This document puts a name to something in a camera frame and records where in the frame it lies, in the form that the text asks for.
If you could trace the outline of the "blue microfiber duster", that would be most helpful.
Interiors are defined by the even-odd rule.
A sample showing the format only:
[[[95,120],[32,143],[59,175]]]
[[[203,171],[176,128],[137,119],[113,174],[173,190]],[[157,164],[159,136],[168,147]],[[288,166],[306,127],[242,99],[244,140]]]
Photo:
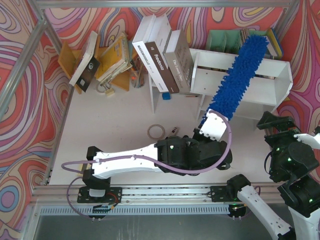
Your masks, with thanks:
[[[227,75],[223,77],[208,110],[214,110],[228,120],[232,119],[265,56],[267,45],[265,37],[260,35],[252,35],[245,40],[232,67],[226,71]]]

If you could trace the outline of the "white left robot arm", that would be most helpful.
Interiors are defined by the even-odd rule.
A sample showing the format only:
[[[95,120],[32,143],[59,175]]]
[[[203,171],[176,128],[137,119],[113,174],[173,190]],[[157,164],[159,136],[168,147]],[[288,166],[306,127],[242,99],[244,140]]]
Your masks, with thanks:
[[[192,138],[171,136],[142,148],[109,153],[90,146],[82,164],[91,167],[81,172],[87,193],[80,195],[87,199],[104,198],[111,192],[111,177],[124,173],[147,171],[195,176],[211,171],[227,162],[231,142],[228,118],[209,109]]]

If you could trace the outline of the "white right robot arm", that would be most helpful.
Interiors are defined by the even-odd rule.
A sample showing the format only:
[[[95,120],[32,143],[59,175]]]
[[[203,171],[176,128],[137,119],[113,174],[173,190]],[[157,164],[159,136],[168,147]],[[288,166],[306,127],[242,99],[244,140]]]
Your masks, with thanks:
[[[269,178],[277,187],[291,214],[294,225],[281,219],[257,194],[251,182],[238,174],[227,181],[227,193],[244,203],[263,224],[274,240],[318,240],[320,238],[320,184],[310,176],[319,167],[315,150],[320,148],[320,128],[314,134],[302,133],[290,116],[265,111],[257,128],[275,128],[265,135],[271,147]]]

